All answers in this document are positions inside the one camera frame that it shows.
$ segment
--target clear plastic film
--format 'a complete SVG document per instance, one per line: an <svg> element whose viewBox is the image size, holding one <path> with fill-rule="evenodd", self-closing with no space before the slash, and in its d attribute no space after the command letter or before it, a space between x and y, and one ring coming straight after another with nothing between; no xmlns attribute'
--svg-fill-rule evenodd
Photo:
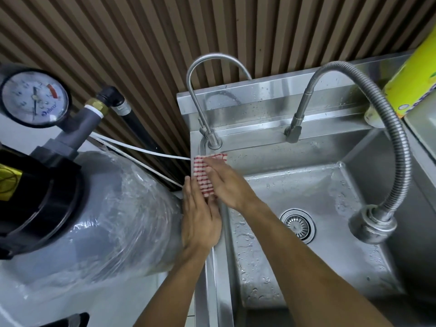
<svg viewBox="0 0 436 327"><path fill-rule="evenodd" d="M170 268L181 249L181 203L112 153L85 152L85 192L72 227L47 247L3 264L25 298L110 286Z"/></svg>

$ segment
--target drain strainer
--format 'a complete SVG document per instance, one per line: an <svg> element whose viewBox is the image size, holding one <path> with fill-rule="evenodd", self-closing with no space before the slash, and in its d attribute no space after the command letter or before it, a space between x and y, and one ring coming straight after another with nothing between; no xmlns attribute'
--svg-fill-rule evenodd
<svg viewBox="0 0 436 327"><path fill-rule="evenodd" d="M280 220L304 243L308 244L313 240L315 224L307 212L300 209L289 209L282 214Z"/></svg>

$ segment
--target checkered cloth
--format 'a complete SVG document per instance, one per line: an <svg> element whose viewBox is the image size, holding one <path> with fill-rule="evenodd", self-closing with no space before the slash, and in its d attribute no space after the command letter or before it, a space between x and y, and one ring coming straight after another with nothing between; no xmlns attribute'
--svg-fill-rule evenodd
<svg viewBox="0 0 436 327"><path fill-rule="evenodd" d="M216 154L210 156L197 156L193 159L193 176L197 178L198 184L201 189L201 193L206 198L209 195L214 193L214 187L212 186L212 182L209 180L206 175L206 166L207 164L204 162L204 157L222 159L225 162L227 161L227 154Z"/></svg>

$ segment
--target flexible hose faucet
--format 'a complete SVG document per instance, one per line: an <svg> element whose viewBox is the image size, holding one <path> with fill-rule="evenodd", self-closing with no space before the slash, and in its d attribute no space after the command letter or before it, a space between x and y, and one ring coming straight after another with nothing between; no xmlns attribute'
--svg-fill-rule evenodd
<svg viewBox="0 0 436 327"><path fill-rule="evenodd" d="M395 154L395 179L388 197L379 205L369 204L352 216L349 228L359 240L377 244L384 242L397 227L394 212L403 202L411 181L411 154L409 142L394 109L384 97L378 86L354 65L334 61L321 66L310 79L301 98L291 125L285 130L286 141L295 143L301 134L304 112L318 80L329 71L339 71L348 76L365 94L380 115L391 139Z"/></svg>
<svg viewBox="0 0 436 327"><path fill-rule="evenodd" d="M206 119L206 116L204 115L203 110L201 109L201 106L197 100L197 97L195 96L195 93L193 92L192 83L191 83L191 76L192 72L195 70L195 67L199 65L200 63L203 63L206 60L229 60L233 64L237 65L245 74L248 80L251 80L251 75L247 68L241 63L240 60L237 58L223 54L223 53L210 53L205 54L200 57L198 57L194 62L191 64L191 66L188 69L188 72L186 73L186 86L188 87L189 94L192 97L193 103L195 104L195 107L197 108L198 115L199 115L199 123L200 123L200 132L204 135L206 139L208 139L208 147L212 150L220 149L222 146L221 139L216 135L215 131L209 126L209 123Z"/></svg>

